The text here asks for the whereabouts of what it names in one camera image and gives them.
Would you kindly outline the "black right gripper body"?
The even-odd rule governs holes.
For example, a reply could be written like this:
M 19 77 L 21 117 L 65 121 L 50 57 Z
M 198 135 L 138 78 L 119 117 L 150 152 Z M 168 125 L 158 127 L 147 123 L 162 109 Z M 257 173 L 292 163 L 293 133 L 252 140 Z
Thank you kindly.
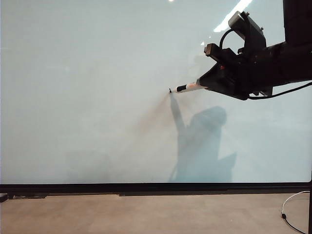
M 228 84 L 234 85 L 237 90 L 246 92 L 248 98 L 250 94 L 256 96 L 259 94 L 271 96 L 273 94 L 272 86 L 256 86 L 250 64 L 230 48 L 221 49 L 218 45 L 210 43 L 204 48 L 204 53 L 207 57 L 211 57 L 229 70 Z

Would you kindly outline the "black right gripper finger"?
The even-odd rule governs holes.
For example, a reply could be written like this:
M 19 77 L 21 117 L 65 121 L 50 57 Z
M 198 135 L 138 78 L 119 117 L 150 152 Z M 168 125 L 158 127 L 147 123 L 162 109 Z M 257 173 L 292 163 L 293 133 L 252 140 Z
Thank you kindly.
M 217 86 L 217 85 L 228 85 L 229 70 L 216 63 L 208 72 L 199 77 L 196 81 L 197 85 L 200 86 Z
M 247 100 L 248 94 L 241 90 L 237 90 L 234 85 L 227 84 L 222 81 L 212 82 L 206 88 L 208 91 L 213 91 L 239 100 Z

